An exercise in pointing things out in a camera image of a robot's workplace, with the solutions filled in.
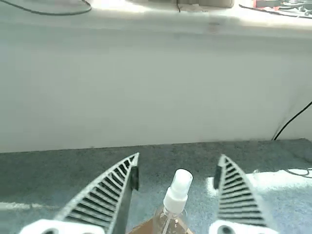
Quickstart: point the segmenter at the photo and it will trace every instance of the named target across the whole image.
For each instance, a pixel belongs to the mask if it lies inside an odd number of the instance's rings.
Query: bottle cap
[[[175,172],[175,177],[163,201],[169,212],[179,214],[183,211],[192,180],[192,174],[184,169],[178,169]]]

